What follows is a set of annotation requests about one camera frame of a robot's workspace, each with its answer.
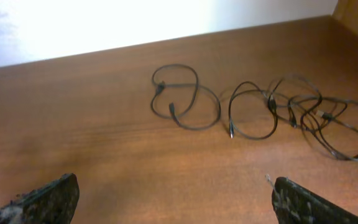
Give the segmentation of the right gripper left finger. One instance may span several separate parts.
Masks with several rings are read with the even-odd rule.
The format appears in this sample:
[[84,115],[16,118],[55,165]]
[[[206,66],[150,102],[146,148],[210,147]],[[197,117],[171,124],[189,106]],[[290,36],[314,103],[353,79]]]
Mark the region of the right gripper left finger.
[[19,194],[0,208],[0,223],[70,223],[80,197],[76,175],[64,174],[39,189]]

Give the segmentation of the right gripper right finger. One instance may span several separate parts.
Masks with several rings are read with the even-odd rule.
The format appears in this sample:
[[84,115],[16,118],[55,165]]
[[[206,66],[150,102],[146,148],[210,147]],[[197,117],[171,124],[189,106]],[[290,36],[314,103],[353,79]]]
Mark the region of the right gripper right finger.
[[279,224],[358,224],[358,216],[287,177],[272,186],[272,207]]

